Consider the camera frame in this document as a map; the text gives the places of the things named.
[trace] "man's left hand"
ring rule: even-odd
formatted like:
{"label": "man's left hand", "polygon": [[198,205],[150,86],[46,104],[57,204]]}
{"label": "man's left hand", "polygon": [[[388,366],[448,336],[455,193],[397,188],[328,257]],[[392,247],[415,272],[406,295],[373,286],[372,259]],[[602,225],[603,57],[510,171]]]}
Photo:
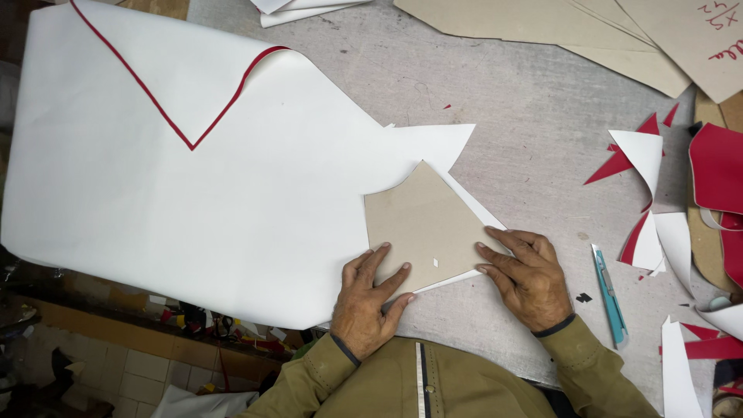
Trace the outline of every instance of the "man's left hand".
{"label": "man's left hand", "polygon": [[408,277],[411,268],[410,263],[405,263],[384,283],[372,287],[377,267],[389,249],[389,242],[385,242],[376,251],[368,250],[343,266],[343,287],[338,294],[330,333],[340,338],[359,361],[395,335],[403,310],[414,297],[412,293],[400,295],[382,315],[382,305]]}

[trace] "shirt cuff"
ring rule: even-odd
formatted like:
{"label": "shirt cuff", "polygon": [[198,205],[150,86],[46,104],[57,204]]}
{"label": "shirt cuff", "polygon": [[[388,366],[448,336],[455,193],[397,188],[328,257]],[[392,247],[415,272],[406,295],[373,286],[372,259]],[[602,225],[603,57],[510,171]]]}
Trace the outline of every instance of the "shirt cuff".
{"label": "shirt cuff", "polygon": [[323,335],[302,359],[314,379],[330,392],[356,371],[356,365],[338,347],[330,334]]}
{"label": "shirt cuff", "polygon": [[593,364],[603,348],[579,315],[559,331],[539,338],[539,342],[555,363],[574,370]]}
{"label": "shirt cuff", "polygon": [[361,361],[359,361],[356,356],[348,349],[348,347],[345,346],[343,343],[343,340],[336,337],[335,335],[330,336],[330,338],[333,338],[333,341],[335,341],[335,344],[338,345],[338,348],[340,348],[341,351],[343,351],[343,354],[345,354],[346,357],[348,357],[348,360],[351,360],[351,363],[353,363],[356,367],[359,367],[361,365]]}
{"label": "shirt cuff", "polygon": [[557,331],[560,331],[561,329],[565,328],[566,326],[572,324],[573,320],[575,319],[575,313],[571,313],[568,315],[567,318],[565,318],[564,321],[560,322],[559,324],[555,325],[554,327],[547,328],[543,331],[532,331],[531,333],[534,334],[537,338],[547,337],[549,335],[554,334]]}

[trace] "olive shirt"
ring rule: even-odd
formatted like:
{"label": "olive shirt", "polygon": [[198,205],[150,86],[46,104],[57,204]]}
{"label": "olive shirt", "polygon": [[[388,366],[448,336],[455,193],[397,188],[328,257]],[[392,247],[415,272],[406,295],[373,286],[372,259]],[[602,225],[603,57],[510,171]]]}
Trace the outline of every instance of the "olive shirt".
{"label": "olive shirt", "polygon": [[[579,316],[539,342],[580,416],[660,417],[622,376],[622,358],[602,346]],[[233,418],[555,417],[539,389],[473,354],[393,338],[357,367],[341,347],[324,335],[304,357],[284,364],[273,388]]]}

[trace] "red writing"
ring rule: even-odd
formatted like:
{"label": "red writing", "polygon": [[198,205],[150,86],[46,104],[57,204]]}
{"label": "red writing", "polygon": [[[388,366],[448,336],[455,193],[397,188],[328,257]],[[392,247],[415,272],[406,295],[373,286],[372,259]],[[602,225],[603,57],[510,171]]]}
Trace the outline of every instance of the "red writing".
{"label": "red writing", "polygon": [[716,58],[717,60],[722,60],[725,57],[729,57],[733,60],[737,60],[738,56],[736,55],[736,51],[738,52],[738,54],[743,55],[743,39],[739,39],[738,42],[734,43],[732,46],[730,46],[730,48],[726,49],[725,51],[718,52],[717,54],[714,54],[707,59],[711,60],[713,58]]}
{"label": "red writing", "polygon": [[719,10],[717,10],[717,9],[719,7],[723,7],[724,8],[724,12],[719,13],[716,16],[707,19],[707,22],[709,22],[710,25],[714,26],[715,27],[715,30],[720,30],[720,29],[724,28],[726,23],[727,23],[727,26],[730,26],[733,22],[737,22],[738,21],[738,19],[736,19],[736,13],[738,13],[738,11],[735,10],[735,9],[736,9],[736,7],[738,7],[738,5],[740,3],[735,3],[732,7],[728,7],[727,4],[725,4],[725,3],[718,3],[717,1],[714,1],[713,3],[715,4],[715,9],[713,9],[713,10],[708,10],[707,8],[709,6],[706,5],[706,4],[704,6],[702,6],[702,7],[697,8],[697,10],[701,10],[701,11],[703,11],[705,13],[718,13]]}

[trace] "man's right hand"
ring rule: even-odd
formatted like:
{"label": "man's right hand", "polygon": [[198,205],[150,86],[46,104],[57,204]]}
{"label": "man's right hand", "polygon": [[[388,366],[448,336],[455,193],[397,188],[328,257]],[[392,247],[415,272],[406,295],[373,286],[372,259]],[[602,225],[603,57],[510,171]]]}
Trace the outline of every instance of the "man's right hand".
{"label": "man's right hand", "polygon": [[503,303],[522,324],[532,332],[544,331],[573,313],[565,275],[547,238],[534,232],[500,231],[492,226],[485,227],[485,231],[516,258],[478,242],[475,249],[491,264],[478,264],[477,269],[493,279]]}

